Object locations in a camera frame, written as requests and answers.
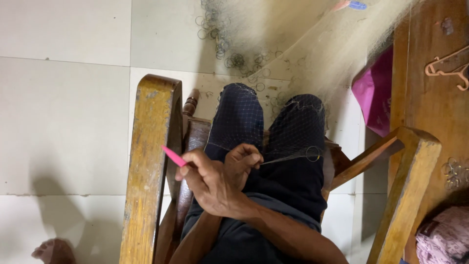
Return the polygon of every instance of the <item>pink netting needle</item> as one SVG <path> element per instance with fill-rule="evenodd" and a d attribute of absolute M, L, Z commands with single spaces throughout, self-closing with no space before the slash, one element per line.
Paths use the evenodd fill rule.
<path fill-rule="evenodd" d="M 174 151 L 168 149 L 166 146 L 161 145 L 161 148 L 166 152 L 166 155 L 176 163 L 179 167 L 183 167 L 187 165 L 187 162 L 185 162 L 179 155 L 177 155 Z"/>

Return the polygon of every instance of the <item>fishing net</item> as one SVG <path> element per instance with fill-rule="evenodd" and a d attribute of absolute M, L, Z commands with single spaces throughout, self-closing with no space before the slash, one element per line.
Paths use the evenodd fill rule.
<path fill-rule="evenodd" d="M 263 117 L 262 129 L 250 117 L 243 125 L 254 132 L 231 127 L 233 134 L 220 136 L 216 144 L 234 148 L 238 130 L 255 135 L 252 141 L 259 144 L 258 135 L 266 130 L 263 151 L 271 162 L 321 155 L 324 143 L 311 135 L 324 136 L 328 102 L 338 88 L 351 84 L 412 2 L 200 0 L 197 36 L 214 43 L 216 63 L 244 84 L 238 84 L 237 99 L 224 111 L 234 112 L 235 106 Z M 287 81 L 287 88 L 269 86 L 272 79 Z M 214 122 L 221 120 L 216 116 Z"/>

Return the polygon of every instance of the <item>pink bag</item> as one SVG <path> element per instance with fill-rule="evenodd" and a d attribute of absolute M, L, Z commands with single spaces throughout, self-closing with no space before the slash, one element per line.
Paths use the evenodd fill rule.
<path fill-rule="evenodd" d="M 390 47 L 352 85 L 352 92 L 362 109 L 366 126 L 382 137 L 389 133 L 392 79 L 393 47 Z"/>
<path fill-rule="evenodd" d="M 420 264 L 469 263 L 469 207 L 450 207 L 416 235 Z"/>

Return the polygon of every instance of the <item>navy blue pants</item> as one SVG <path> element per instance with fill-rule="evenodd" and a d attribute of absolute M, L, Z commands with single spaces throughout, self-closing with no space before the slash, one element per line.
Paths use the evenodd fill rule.
<path fill-rule="evenodd" d="M 327 207 L 321 195 L 324 160 L 318 158 L 325 147 L 321 109 L 322 102 L 314 95 L 291 98 L 269 128 L 264 149 L 264 116 L 256 92 L 244 84 L 229 84 L 220 94 L 204 151 L 210 159 L 224 162 L 239 144 L 256 146 L 264 163 L 274 162 L 252 170 L 242 191 L 268 195 L 320 222 Z"/>

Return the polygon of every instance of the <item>white tile floor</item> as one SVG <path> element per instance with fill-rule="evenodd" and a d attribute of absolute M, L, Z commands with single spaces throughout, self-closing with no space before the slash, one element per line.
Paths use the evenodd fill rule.
<path fill-rule="evenodd" d="M 239 81 L 204 59 L 210 43 L 188 37 L 198 5 L 170 2 L 0 1 L 0 263 L 39 263 L 32 250 L 56 236 L 72 242 L 79 264 L 117 263 L 140 78 L 180 79 L 184 97 L 200 89 L 202 118 L 213 117 L 220 89 Z M 270 93 L 259 93 L 263 107 Z M 350 89 L 331 105 L 328 137 L 354 158 L 376 139 Z M 329 197 L 323 234 L 354 264 L 364 263 L 384 208 L 383 171 Z"/>

